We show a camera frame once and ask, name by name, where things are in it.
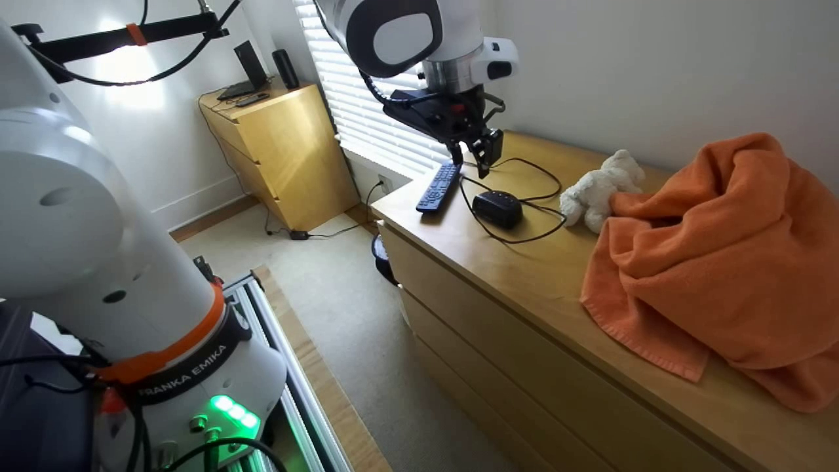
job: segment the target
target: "orange towel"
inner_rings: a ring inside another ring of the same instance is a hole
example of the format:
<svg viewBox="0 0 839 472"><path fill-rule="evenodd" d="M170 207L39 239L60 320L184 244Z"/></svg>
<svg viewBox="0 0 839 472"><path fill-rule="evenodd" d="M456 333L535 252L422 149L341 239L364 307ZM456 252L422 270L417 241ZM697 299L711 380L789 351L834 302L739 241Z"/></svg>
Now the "orange towel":
<svg viewBox="0 0 839 472"><path fill-rule="evenodd" d="M611 210L582 288L608 336L687 380L713 351L800 412L839 396L839 202L776 139L711 144Z"/></svg>

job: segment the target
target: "white stuffed animal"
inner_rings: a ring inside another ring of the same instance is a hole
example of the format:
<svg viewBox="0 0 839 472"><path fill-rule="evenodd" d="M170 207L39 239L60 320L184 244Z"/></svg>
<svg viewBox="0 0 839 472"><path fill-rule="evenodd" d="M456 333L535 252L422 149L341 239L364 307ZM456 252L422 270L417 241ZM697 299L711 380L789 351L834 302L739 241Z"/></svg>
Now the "white stuffed animal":
<svg viewBox="0 0 839 472"><path fill-rule="evenodd" d="M585 220L585 228L600 233L608 218L608 199L614 191L640 191L645 170L627 149L614 152L598 170L585 173L574 186L561 191L558 210L566 226Z"/></svg>

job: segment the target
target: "window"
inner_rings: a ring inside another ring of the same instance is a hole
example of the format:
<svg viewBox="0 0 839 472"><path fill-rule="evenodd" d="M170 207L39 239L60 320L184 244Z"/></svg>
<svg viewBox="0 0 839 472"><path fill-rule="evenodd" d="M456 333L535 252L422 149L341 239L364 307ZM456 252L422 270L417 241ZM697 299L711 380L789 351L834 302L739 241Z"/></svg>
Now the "window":
<svg viewBox="0 0 839 472"><path fill-rule="evenodd" d="M322 29L312 0L296 0L296 13L346 155L370 160L406 178L417 178L451 160L440 142L383 113L383 105L370 94L357 66ZM422 68L414 66L401 76L378 79L375 84L383 94L393 89L420 89L425 84L420 71Z"/></svg>

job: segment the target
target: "cabinet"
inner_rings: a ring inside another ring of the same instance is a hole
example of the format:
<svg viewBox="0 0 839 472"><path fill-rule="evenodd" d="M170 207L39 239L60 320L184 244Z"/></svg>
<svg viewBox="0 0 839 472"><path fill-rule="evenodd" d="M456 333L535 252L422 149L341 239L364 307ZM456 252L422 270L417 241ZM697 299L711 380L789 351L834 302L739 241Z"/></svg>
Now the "cabinet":
<svg viewBox="0 0 839 472"><path fill-rule="evenodd" d="M593 152L522 134L506 134L503 155L564 184L600 165ZM650 170L650 189L663 178ZM519 197L551 191L545 176L503 160L485 184ZM595 244L587 231L503 246L461 199L440 218L417 215L425 186L375 202L417 357L522 469L839 467L839 404L802 417L718 359L703 383L687 383L614 344L577 302ZM532 236L553 220L524 210L503 236Z"/></svg>
<svg viewBox="0 0 839 472"><path fill-rule="evenodd" d="M273 87L244 108L218 94L199 100L215 142L286 228L309 231L359 202L315 84L296 92Z"/></svg>

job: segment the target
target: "remote control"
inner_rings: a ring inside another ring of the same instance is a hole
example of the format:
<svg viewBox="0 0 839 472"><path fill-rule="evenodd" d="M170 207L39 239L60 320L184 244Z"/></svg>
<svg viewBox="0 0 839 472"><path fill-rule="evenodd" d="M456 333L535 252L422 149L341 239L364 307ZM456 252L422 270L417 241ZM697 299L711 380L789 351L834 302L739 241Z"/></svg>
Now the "remote control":
<svg viewBox="0 0 839 472"><path fill-rule="evenodd" d="M446 163L435 178L430 181L430 186L425 189L417 212L422 215L435 215L443 210L448 194L454 191L454 184L459 181L461 168L454 163Z"/></svg>

